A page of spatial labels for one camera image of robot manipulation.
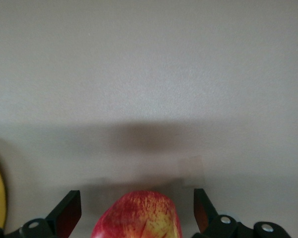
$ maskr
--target white tabletop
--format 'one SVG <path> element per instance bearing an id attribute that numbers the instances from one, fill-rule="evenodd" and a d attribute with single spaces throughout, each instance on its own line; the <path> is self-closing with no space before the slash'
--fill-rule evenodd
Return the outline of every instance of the white tabletop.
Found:
<path id="1" fill-rule="evenodd" d="M 298 238 L 298 0 L 0 1 L 0 164 L 7 233 L 155 189 L 189 238 L 203 187 Z"/>

